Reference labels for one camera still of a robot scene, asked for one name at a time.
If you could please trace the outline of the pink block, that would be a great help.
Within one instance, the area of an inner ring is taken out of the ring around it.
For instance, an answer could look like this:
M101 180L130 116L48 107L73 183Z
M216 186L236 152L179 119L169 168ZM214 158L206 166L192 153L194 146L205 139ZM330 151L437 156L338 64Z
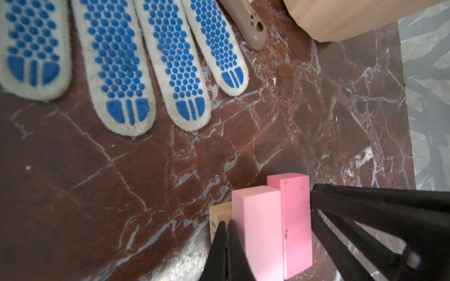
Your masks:
M287 281L313 264L309 176L269 175L267 185L281 192L283 266Z
M233 191L232 219L255 279L282 281L281 192L268 186Z

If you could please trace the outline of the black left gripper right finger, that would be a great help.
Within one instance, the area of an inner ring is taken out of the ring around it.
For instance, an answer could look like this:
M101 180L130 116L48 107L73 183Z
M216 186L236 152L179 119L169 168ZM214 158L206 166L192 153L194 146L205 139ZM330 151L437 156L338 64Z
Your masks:
M336 228L390 281L450 278L450 195L423 190L316 184L312 230L346 281L371 274L329 228Z

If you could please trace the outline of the natural wood block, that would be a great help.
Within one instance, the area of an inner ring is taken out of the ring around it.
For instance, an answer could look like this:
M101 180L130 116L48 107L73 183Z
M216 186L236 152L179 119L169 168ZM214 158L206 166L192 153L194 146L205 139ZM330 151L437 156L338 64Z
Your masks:
M213 243L219 223L224 221L228 227L229 221L232 219L232 202L221 203L209 208L209 229L210 241Z

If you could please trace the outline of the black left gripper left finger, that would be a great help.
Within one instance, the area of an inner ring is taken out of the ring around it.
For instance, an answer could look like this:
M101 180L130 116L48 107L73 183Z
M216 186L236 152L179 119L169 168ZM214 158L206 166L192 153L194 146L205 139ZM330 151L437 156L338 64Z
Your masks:
M219 223L199 280L255 281L234 220Z

